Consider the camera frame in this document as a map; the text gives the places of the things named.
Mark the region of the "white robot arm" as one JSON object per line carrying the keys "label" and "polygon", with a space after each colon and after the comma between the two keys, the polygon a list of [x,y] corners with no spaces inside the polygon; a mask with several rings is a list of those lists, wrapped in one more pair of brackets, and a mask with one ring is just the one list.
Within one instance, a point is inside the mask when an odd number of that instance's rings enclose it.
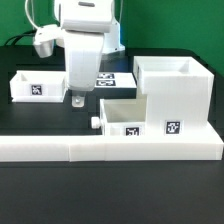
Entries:
{"label": "white robot arm", "polygon": [[120,23],[114,0],[54,0],[65,51],[67,87],[72,106],[83,107],[85,95],[95,88],[101,60],[120,54]]}

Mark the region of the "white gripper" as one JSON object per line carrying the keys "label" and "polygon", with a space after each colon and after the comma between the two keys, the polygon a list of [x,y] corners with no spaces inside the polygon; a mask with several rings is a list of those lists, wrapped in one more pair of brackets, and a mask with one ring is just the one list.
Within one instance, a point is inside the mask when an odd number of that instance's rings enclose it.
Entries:
{"label": "white gripper", "polygon": [[85,92],[95,87],[99,73],[104,35],[64,32],[67,85],[72,91],[72,106],[83,107]]}

